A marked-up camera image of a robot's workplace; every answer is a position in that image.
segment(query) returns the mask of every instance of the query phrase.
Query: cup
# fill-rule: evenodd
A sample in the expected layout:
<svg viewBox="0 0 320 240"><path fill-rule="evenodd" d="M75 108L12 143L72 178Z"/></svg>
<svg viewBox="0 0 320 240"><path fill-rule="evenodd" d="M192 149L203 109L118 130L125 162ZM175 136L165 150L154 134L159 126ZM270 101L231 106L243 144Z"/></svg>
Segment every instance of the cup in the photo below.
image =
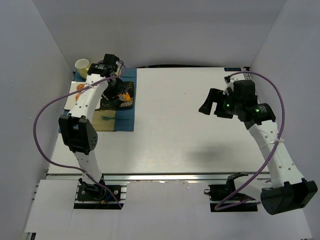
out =
<svg viewBox="0 0 320 240"><path fill-rule="evenodd" d="M90 63L87 59L79 59L75 62L75 68L78 71L78 73L83 77L84 79L87 79L88 70L90 67Z"/></svg>

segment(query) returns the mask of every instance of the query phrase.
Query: picture of orange food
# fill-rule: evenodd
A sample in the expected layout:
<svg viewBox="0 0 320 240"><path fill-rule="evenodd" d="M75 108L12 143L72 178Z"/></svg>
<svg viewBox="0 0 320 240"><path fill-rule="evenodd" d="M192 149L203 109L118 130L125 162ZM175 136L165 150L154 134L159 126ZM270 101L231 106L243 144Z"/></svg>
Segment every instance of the picture of orange food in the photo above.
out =
<svg viewBox="0 0 320 240"><path fill-rule="evenodd" d="M80 89L83 89L85 87L84 84L79 84L78 86L76 86L76 89L77 90L80 90Z"/></svg>
<svg viewBox="0 0 320 240"><path fill-rule="evenodd" d="M81 95L81 92L79 92L77 95L75 95L75 101L78 101L80 95Z"/></svg>

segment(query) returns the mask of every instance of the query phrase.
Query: yellow object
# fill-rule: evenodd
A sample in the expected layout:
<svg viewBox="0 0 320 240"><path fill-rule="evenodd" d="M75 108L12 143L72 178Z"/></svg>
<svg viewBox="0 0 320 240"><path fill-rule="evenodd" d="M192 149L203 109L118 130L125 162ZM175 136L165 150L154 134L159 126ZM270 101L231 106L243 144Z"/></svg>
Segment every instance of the yellow object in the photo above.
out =
<svg viewBox="0 0 320 240"><path fill-rule="evenodd" d="M75 62L75 68L78 71L78 73L83 77L84 79L87 79L88 75L88 70L90 67L90 62L89 60L83 58L79 59L78 61Z"/></svg>

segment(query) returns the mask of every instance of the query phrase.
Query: wall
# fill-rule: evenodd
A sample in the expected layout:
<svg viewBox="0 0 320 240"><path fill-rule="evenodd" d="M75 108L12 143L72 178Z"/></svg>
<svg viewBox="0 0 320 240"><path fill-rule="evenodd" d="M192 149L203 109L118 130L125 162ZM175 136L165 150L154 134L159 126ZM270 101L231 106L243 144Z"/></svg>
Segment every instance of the wall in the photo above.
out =
<svg viewBox="0 0 320 240"><path fill-rule="evenodd" d="M33 0L69 66L249 66L285 0Z"/></svg>
<svg viewBox="0 0 320 240"><path fill-rule="evenodd" d="M283 96L286 122L285 145L302 174L320 187L319 56L320 2L288 0L284 4L252 70L271 78ZM280 105L274 91L256 80L260 98L276 115ZM320 240L320 193L304 208L310 231Z"/></svg>
<svg viewBox="0 0 320 240"><path fill-rule="evenodd" d="M31 0L0 2L0 239L18 240L36 184L48 164L32 135L34 117L49 100L68 91L72 73ZM51 155L63 102L40 119L38 135Z"/></svg>

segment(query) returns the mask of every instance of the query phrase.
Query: blue label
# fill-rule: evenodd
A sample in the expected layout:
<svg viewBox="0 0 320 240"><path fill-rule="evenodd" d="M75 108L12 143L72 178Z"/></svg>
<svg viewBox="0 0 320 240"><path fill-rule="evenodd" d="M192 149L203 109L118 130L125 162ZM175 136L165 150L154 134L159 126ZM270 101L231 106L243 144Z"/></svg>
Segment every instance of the blue label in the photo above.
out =
<svg viewBox="0 0 320 240"><path fill-rule="evenodd" d="M240 67L225 67L224 68L225 72L241 72Z"/></svg>

